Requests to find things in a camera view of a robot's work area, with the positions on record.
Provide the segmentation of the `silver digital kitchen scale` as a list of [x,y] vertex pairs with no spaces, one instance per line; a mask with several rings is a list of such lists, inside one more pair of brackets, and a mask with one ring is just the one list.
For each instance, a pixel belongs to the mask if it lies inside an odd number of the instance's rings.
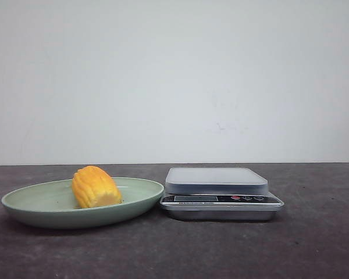
[[284,202],[268,181],[244,167],[173,167],[165,180],[161,208],[178,220],[266,221]]

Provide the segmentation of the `yellow corn cob piece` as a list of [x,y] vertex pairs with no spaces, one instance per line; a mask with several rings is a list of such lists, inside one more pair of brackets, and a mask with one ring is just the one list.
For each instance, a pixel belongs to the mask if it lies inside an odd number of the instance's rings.
[[73,175],[71,186],[81,208],[117,205],[123,201],[113,178],[97,166],[78,169]]

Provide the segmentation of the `pale green plate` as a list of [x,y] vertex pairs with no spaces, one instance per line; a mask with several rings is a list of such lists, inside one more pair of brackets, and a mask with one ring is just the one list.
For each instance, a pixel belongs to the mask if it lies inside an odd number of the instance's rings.
[[2,197],[8,215],[26,225],[51,229],[80,229],[119,223],[149,211],[163,196],[164,186],[143,178],[115,177],[123,201],[83,209],[70,180],[51,181],[14,190]]

